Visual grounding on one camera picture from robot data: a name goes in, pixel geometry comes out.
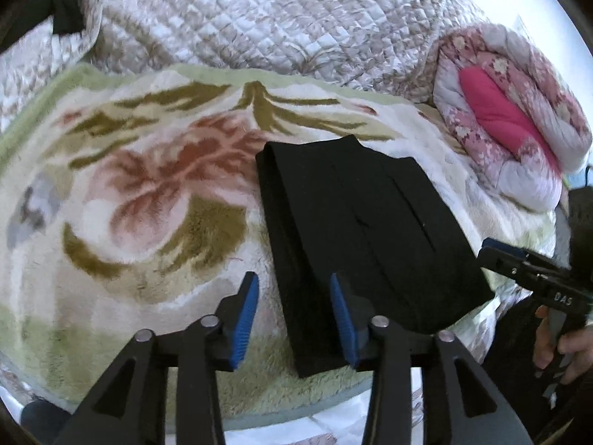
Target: folded garment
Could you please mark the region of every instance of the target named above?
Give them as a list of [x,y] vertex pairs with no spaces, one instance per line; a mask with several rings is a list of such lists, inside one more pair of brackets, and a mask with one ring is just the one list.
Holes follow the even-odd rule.
[[332,273],[408,330],[434,333],[493,298],[455,217],[412,158],[354,136],[257,155],[286,326],[301,377],[345,364]]

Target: quilted comforter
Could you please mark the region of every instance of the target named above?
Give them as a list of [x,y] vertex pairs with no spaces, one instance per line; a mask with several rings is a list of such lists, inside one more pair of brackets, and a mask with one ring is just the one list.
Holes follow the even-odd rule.
[[0,56],[2,129],[91,47],[103,71],[173,63],[308,75],[426,101],[440,37],[485,20],[471,0],[82,0],[87,29],[46,21]]

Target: finger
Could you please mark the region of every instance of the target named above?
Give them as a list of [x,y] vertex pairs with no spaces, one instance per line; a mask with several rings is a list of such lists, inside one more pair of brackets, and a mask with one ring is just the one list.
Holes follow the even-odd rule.
[[548,317],[548,306],[540,306],[536,311],[536,317],[540,320]]
[[566,373],[564,373],[561,383],[568,385],[574,382],[579,376],[589,371],[591,367],[593,367],[593,348],[586,349],[574,355],[570,365],[566,368]]
[[536,331],[536,344],[533,350],[533,363],[541,370],[554,359],[554,347],[551,344],[548,318],[545,318]]
[[565,334],[558,341],[558,351],[562,354],[578,353],[593,349],[593,326]]

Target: metal pivot screw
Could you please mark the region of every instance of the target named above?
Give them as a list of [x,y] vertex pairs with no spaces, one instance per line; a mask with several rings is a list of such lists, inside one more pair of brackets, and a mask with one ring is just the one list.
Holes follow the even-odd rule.
[[439,331],[439,339],[445,343],[453,343],[455,341],[455,335],[447,330]]
[[213,314],[208,314],[200,320],[200,324],[204,328],[214,328],[218,326],[218,323],[220,323],[220,320]]
[[134,335],[134,339],[139,343],[146,343],[154,336],[154,333],[149,329],[141,329]]
[[371,324],[377,328],[387,328],[389,326],[389,318],[378,314],[372,317]]

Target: blanket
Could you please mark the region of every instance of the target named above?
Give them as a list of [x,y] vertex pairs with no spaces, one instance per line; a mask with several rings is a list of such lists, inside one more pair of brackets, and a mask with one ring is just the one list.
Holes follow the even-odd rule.
[[[350,134],[416,159],[474,252],[485,237],[553,252],[552,216],[496,193],[427,106],[260,70],[109,77],[80,64],[0,141],[0,351],[13,373],[72,409],[137,329],[186,327],[253,270],[260,304],[243,366],[218,377],[223,416],[285,421],[368,388],[348,368],[293,371],[254,162],[272,139]],[[496,299],[453,327],[477,359],[497,310],[520,298],[488,282]]]
[[52,22],[0,56],[2,129],[58,71],[86,52],[101,70],[174,63],[308,75],[355,89],[431,97],[434,43],[485,20],[471,0],[81,0],[81,35]]
[[[533,131],[511,124],[508,113],[501,118],[503,105],[489,127],[480,124],[484,109],[470,99],[476,100],[475,90],[463,92],[464,75],[474,68],[487,74],[520,117],[531,119]],[[492,100],[487,85],[481,81],[481,97]],[[491,184],[534,211],[554,209],[562,189],[559,171],[576,172],[588,160],[593,138],[579,102],[537,47],[505,26],[484,23],[443,38],[434,103]]]

